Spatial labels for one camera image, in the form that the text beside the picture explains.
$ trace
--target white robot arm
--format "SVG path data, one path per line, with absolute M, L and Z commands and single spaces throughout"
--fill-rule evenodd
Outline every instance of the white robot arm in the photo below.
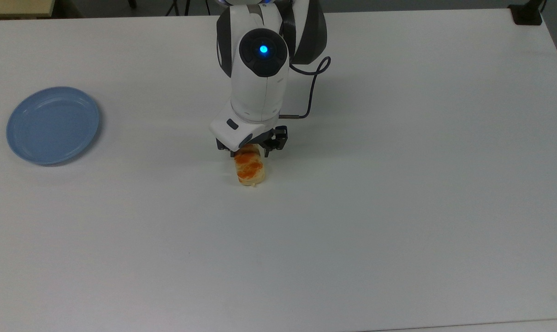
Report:
M 282 149 L 286 127 L 274 127 L 289 65 L 311 63 L 326 41 L 317 0 L 227 8 L 217 21 L 217 50 L 219 65 L 231 78 L 232 91 L 210 125 L 217 147 L 234 152 L 246 143 L 258 143 L 266 156 L 273 149 Z

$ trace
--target bread roll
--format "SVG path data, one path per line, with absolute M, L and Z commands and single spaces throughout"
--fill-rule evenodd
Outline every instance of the bread roll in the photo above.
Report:
M 241 184 L 254 186 L 264 181 L 266 175 L 258 145 L 244 145 L 234 154 L 234 161 Z

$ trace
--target blue plate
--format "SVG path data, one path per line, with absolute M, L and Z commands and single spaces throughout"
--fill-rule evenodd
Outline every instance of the blue plate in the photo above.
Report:
M 59 86 L 34 93 L 20 103 L 8 120 L 6 138 L 22 159 L 57 164 L 84 151 L 99 122 L 98 107 L 89 95 Z

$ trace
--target white table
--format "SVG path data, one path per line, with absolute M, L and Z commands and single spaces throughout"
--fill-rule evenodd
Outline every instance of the white table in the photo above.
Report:
M 0 331 L 557 319 L 546 26 L 504 9 L 326 21 L 312 114 L 282 122 L 255 189 L 207 130 L 230 94 L 214 17 L 0 22 Z M 309 84 L 292 73 L 285 113 Z M 100 139 L 65 166 L 20 160 L 11 111 L 63 85 L 95 98 Z

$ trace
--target floor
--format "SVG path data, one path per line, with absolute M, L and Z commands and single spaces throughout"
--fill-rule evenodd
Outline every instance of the floor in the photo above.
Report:
M 72 0 L 85 17 L 163 16 L 172 0 L 136 0 L 131 9 L 127 0 Z M 192 0 L 189 15 L 207 15 L 206 0 Z M 207 0 L 211 15 L 219 15 L 216 0 Z M 325 12 L 405 11 L 428 9 L 506 8 L 509 4 L 524 4 L 526 0 L 320 0 Z M 181 15 L 186 0 L 178 0 Z M 557 46 L 557 0 L 548 0 L 543 17 Z

